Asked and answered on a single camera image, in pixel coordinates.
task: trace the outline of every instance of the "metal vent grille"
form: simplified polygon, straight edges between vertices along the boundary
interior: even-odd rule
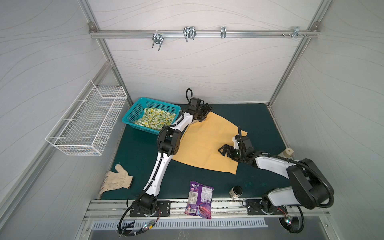
[[[135,229],[140,229],[151,219],[135,220]],[[124,220],[122,227],[131,223],[132,220]],[[93,230],[116,230],[119,221],[115,220],[96,220]],[[192,229],[192,228],[254,228],[268,227],[263,217],[251,218],[186,218],[186,219],[160,219],[152,229]]]

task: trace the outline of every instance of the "small cylindrical container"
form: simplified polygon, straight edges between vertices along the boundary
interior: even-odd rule
[[[279,153],[278,156],[279,157],[285,157],[285,158],[291,158],[294,154],[295,154],[295,152],[293,151],[292,148],[286,148],[284,151]]]
[[[243,189],[240,186],[234,186],[231,191],[229,191],[229,195],[231,195],[232,199],[236,199],[243,194]]]

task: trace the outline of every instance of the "hanging rail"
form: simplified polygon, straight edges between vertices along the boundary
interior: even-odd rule
[[[297,30],[226,30],[225,38],[291,38]],[[298,30],[296,38],[317,38],[319,31]],[[182,30],[90,31],[91,38],[152,38],[157,33],[163,38],[185,38]],[[223,38],[221,30],[196,30],[195,38]]]

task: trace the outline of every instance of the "white wire basket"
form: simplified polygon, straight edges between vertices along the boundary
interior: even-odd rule
[[[46,137],[50,144],[67,155],[102,155],[127,99],[122,86],[95,86],[93,83],[92,85],[92,88],[83,89],[82,93],[89,91],[85,98],[75,100],[69,108],[81,102],[72,117],[64,119],[66,115],[64,114]],[[59,127],[62,121],[67,123],[64,127]]]

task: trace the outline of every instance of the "snack bag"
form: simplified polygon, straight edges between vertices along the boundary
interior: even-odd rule
[[[213,187],[191,181],[185,214],[211,219]]]

